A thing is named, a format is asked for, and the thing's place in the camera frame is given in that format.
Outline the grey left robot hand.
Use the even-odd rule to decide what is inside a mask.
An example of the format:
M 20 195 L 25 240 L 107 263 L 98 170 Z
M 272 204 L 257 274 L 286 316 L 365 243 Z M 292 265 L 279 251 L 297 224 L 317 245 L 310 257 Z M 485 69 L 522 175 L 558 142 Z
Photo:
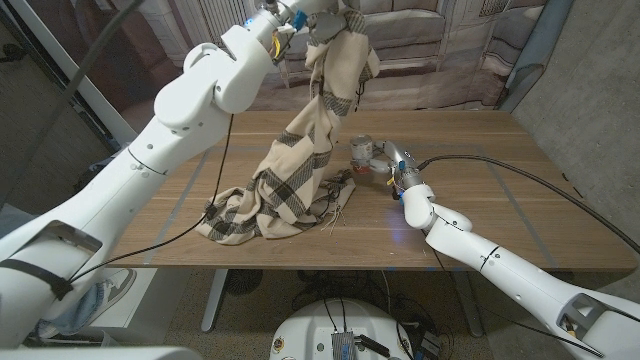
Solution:
M 311 38 L 324 41 L 346 27 L 338 0 L 265 0 L 264 5 L 280 23 L 277 32 L 286 36 L 307 28 Z

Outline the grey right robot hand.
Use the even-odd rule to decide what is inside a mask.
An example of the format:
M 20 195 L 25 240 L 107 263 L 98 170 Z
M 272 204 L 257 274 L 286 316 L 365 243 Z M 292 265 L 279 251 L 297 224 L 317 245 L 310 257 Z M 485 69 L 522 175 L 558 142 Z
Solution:
M 375 172 L 390 176 L 399 193 L 422 183 L 417 163 L 409 152 L 389 140 L 374 141 L 369 135 L 350 141 L 351 165 L 360 174 Z

